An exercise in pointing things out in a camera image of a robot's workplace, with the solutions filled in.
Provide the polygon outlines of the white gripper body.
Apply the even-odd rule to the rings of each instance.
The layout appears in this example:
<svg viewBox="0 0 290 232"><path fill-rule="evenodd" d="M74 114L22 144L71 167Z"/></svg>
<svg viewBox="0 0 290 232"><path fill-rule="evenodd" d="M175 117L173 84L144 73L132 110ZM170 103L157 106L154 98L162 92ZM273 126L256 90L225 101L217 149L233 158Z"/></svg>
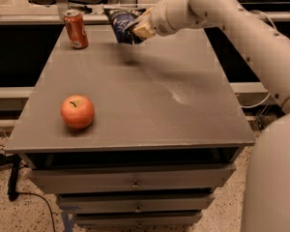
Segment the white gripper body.
<svg viewBox="0 0 290 232"><path fill-rule="evenodd" d="M161 0L150 13L149 22L160 36L175 34L189 26L188 0Z"/></svg>

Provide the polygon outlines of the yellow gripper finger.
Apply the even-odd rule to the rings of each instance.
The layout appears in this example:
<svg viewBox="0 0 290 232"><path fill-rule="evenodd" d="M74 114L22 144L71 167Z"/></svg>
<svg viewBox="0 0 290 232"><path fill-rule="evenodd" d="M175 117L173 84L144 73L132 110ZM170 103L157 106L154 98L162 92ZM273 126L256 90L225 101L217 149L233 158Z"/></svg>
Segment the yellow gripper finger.
<svg viewBox="0 0 290 232"><path fill-rule="evenodd" d="M139 38L152 38L156 35L156 31L150 22L140 22L132 27L132 32Z"/></svg>
<svg viewBox="0 0 290 232"><path fill-rule="evenodd" d="M140 15L137 18L137 21L147 20L149 18L149 16L151 15L152 10L153 10L153 7L148 8L142 15Z"/></svg>

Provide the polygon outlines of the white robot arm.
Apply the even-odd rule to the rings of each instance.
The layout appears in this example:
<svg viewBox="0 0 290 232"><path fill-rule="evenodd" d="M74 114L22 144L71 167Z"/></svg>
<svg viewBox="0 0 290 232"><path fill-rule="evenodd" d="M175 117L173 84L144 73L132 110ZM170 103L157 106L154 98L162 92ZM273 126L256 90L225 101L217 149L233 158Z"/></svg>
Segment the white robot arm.
<svg viewBox="0 0 290 232"><path fill-rule="evenodd" d="M150 38L207 25L224 33L284 112L252 149L241 232L290 232L290 39L238 0L162 0L132 32Z"/></svg>

